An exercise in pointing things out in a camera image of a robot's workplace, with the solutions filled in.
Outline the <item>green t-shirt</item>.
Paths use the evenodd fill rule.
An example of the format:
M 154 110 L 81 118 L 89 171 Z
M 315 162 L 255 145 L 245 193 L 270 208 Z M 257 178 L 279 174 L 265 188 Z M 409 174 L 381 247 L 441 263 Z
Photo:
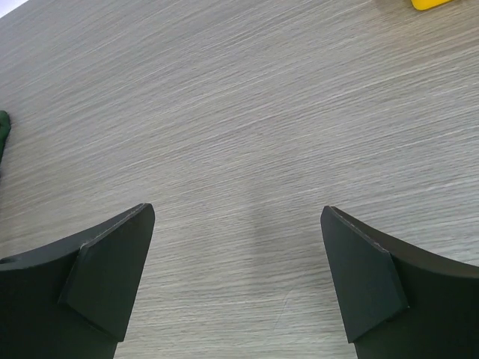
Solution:
M 0 111 L 0 162 L 11 130 L 10 116 L 6 111 Z

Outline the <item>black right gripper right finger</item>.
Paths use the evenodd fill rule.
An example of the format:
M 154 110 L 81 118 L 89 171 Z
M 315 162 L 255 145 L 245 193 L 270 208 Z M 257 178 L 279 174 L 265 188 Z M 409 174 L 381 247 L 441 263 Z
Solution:
M 358 358 L 477 358 L 478 268 L 380 232 L 337 207 L 320 218 Z

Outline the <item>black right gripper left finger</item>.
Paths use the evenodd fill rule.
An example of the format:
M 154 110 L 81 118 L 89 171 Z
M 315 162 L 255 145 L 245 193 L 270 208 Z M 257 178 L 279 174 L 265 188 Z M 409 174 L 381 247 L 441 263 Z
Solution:
M 2 358 L 113 358 L 153 235 L 141 203 L 101 224 L 1 259 Z

